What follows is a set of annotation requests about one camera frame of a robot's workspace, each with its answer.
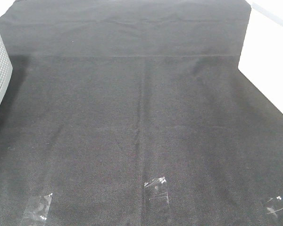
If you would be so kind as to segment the black table cloth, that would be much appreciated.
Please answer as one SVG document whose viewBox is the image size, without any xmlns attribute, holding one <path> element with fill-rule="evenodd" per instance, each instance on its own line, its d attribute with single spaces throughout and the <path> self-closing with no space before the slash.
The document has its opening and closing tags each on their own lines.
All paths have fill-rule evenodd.
<svg viewBox="0 0 283 226">
<path fill-rule="evenodd" d="M 283 115 L 238 70 L 244 0 L 17 0 L 0 226 L 283 226 Z M 144 183 L 165 177 L 165 199 Z"/>
</svg>

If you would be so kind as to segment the middle clear tape piece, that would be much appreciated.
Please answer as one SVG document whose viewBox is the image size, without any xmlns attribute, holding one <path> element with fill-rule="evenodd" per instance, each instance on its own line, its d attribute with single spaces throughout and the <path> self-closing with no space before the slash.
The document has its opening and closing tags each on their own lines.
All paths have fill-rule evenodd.
<svg viewBox="0 0 283 226">
<path fill-rule="evenodd" d="M 144 203 L 149 204 L 151 200 L 165 199 L 169 203 L 168 186 L 165 177 L 154 178 L 144 183 Z"/>
</svg>

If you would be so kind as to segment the clear tape piece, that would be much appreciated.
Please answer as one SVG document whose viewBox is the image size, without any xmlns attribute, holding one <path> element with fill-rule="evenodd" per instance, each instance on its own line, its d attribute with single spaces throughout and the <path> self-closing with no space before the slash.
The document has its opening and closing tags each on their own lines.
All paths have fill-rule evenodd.
<svg viewBox="0 0 283 226">
<path fill-rule="evenodd" d="M 168 186 L 165 177 L 154 178 L 144 183 L 144 203 L 149 204 L 151 200 L 165 199 L 169 203 Z"/>
<path fill-rule="evenodd" d="M 281 196 L 263 198 L 260 202 L 266 215 L 275 219 L 280 218 L 283 213 L 283 198 Z"/>
<path fill-rule="evenodd" d="M 45 226 L 53 193 L 33 196 L 28 200 L 21 221 L 21 226 Z"/>
</svg>

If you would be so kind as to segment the cream slotted storage box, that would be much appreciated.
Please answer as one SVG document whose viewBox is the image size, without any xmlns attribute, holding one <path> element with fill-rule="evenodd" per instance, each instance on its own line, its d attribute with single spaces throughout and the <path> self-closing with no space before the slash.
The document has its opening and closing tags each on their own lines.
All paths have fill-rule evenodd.
<svg viewBox="0 0 283 226">
<path fill-rule="evenodd" d="M 283 114 L 283 0 L 249 0 L 238 69 Z"/>
</svg>

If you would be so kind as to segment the left clear tape piece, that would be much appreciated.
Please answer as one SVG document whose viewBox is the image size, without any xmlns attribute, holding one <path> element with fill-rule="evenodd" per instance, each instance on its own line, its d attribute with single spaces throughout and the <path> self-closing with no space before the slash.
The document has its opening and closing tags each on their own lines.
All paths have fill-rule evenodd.
<svg viewBox="0 0 283 226">
<path fill-rule="evenodd" d="M 33 196 L 28 200 L 21 221 L 21 226 L 45 226 L 53 193 Z"/>
</svg>

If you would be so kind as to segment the right clear tape piece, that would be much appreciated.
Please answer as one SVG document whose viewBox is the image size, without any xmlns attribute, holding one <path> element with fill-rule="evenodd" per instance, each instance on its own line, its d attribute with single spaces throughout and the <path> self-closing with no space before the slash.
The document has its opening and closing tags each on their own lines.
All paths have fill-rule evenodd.
<svg viewBox="0 0 283 226">
<path fill-rule="evenodd" d="M 275 219 L 280 218 L 283 213 L 283 198 L 281 196 L 263 198 L 260 202 L 266 215 Z"/>
</svg>

